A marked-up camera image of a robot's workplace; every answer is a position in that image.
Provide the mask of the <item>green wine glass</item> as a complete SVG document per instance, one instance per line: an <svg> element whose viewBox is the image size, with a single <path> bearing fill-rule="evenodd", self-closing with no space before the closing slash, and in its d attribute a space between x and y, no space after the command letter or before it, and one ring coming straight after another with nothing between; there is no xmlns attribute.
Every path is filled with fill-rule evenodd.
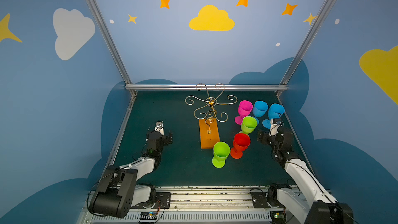
<svg viewBox="0 0 398 224"><path fill-rule="evenodd" d="M225 142L217 142L213 147L213 158L212 164L216 168L222 168L225 166L226 159L230 154L230 146Z"/></svg>
<svg viewBox="0 0 398 224"><path fill-rule="evenodd" d="M255 130L257 125L258 122L255 117L246 116L243 118L241 123L241 132L248 135Z"/></svg>

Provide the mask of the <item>red wine glass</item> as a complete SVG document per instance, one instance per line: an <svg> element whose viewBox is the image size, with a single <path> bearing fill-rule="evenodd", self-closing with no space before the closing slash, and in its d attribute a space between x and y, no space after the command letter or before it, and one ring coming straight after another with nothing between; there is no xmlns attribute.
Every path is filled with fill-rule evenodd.
<svg viewBox="0 0 398 224"><path fill-rule="evenodd" d="M233 147L230 155L234 159L240 159L243 156L243 151L251 144L250 137L245 133L238 133L234 136Z"/></svg>

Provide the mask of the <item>blue wine glass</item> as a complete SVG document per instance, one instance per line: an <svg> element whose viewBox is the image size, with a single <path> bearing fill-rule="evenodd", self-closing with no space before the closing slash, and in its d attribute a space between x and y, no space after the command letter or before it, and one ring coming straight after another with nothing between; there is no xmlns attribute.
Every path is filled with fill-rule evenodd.
<svg viewBox="0 0 398 224"><path fill-rule="evenodd" d="M268 119L262 121L262 125L270 129L271 128L271 120L281 118L285 113L285 108L280 104L272 104L268 109Z"/></svg>
<svg viewBox="0 0 398 224"><path fill-rule="evenodd" d="M257 121L257 124L260 123L259 118L264 116L268 110L268 104L264 101L256 101L254 103L252 114L254 119Z"/></svg>

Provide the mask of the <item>pink wine glass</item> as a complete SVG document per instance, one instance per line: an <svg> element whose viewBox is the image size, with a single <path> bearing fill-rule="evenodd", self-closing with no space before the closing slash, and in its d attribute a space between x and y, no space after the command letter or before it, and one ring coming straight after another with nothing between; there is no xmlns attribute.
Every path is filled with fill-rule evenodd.
<svg viewBox="0 0 398 224"><path fill-rule="evenodd" d="M243 100L239 103L238 106L238 116L235 117L235 123L241 125L243 119L250 115L253 109L253 104L248 100Z"/></svg>

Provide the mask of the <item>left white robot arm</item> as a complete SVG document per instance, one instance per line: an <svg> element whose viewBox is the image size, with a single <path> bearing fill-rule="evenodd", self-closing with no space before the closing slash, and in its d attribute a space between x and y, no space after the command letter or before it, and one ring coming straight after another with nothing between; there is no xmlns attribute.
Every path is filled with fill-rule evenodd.
<svg viewBox="0 0 398 224"><path fill-rule="evenodd" d="M153 200L154 188L137 181L159 167L163 147L173 142L173 134L161 131L147 134L147 150L136 161L124 166L108 166L94 184L95 192L87 200L88 211L95 216L124 218L131 207Z"/></svg>

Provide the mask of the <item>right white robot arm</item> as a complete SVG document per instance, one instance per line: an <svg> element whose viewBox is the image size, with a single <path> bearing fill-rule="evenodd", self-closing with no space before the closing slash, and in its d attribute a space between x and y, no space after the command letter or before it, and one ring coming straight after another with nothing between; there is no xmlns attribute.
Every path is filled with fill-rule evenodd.
<svg viewBox="0 0 398 224"><path fill-rule="evenodd" d="M278 127L258 131L257 141L271 147L272 157L290 175L305 201L287 184L272 184L266 194L267 204L286 208L302 224L353 224L353 210L339 203L312 174L306 162L292 150L292 132Z"/></svg>

